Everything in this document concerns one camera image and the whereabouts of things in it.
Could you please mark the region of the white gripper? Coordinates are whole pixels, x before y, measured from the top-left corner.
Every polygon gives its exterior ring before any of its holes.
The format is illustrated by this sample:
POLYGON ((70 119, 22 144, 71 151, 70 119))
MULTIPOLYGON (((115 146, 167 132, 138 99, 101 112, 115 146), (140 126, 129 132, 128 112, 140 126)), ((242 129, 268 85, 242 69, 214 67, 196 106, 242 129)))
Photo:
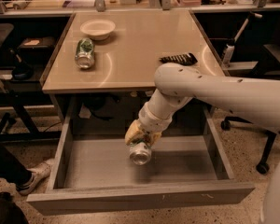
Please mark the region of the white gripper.
POLYGON ((172 116, 173 113, 169 113, 164 118, 158 117, 149 109, 148 103, 145 103, 138 113, 138 120, 132 122, 125 134, 125 144, 137 144, 148 132, 151 133, 148 136, 148 145, 152 147, 161 138, 161 132, 172 122, 172 116))

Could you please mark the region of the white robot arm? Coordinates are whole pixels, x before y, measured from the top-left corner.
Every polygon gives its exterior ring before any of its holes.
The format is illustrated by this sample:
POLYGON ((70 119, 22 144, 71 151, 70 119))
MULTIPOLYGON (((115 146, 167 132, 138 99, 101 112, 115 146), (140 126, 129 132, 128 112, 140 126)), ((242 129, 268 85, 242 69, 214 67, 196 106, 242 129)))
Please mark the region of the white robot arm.
MULTIPOLYGON (((280 134, 280 80, 220 77, 199 73, 177 63, 161 65, 155 90, 125 134, 130 159, 143 165, 151 147, 172 122, 173 114, 195 98, 280 134)), ((280 162, 269 183, 259 224, 280 224, 280 162)))

